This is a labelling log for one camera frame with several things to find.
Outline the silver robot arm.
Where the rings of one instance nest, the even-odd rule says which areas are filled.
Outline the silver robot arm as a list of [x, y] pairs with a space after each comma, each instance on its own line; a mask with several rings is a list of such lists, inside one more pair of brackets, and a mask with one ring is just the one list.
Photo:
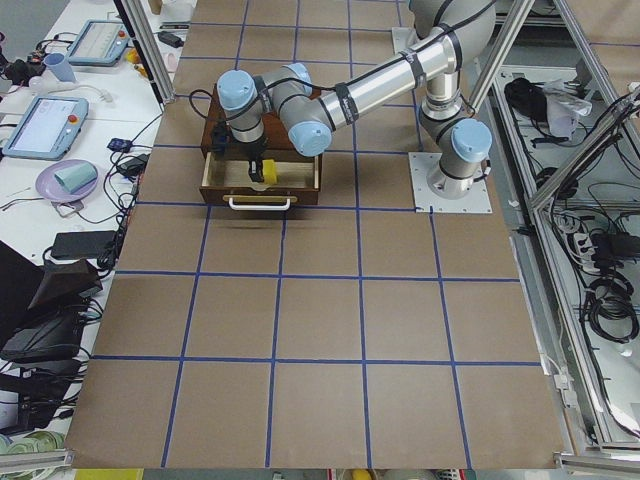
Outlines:
[[301, 63], [264, 75], [229, 70], [216, 83], [220, 108], [232, 136], [248, 157], [249, 178], [265, 180], [267, 148], [263, 118], [275, 114], [295, 150], [314, 157], [324, 153], [335, 131], [408, 91], [422, 87], [419, 120], [441, 150], [427, 177], [438, 196], [467, 195], [475, 173], [488, 158], [488, 127], [463, 111], [459, 86], [462, 67], [486, 47], [496, 19], [492, 1], [412, 1], [416, 43], [346, 82], [314, 97], [309, 72]]

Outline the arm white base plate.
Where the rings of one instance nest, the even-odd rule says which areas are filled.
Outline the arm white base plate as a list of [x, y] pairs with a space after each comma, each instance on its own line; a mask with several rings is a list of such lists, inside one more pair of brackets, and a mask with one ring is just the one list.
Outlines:
[[470, 178], [454, 179], [440, 169], [440, 153], [408, 154], [415, 210], [418, 213], [491, 214], [488, 187], [481, 168]]
[[394, 27], [391, 30], [394, 59], [404, 60], [410, 65], [417, 62], [419, 38], [414, 28]]

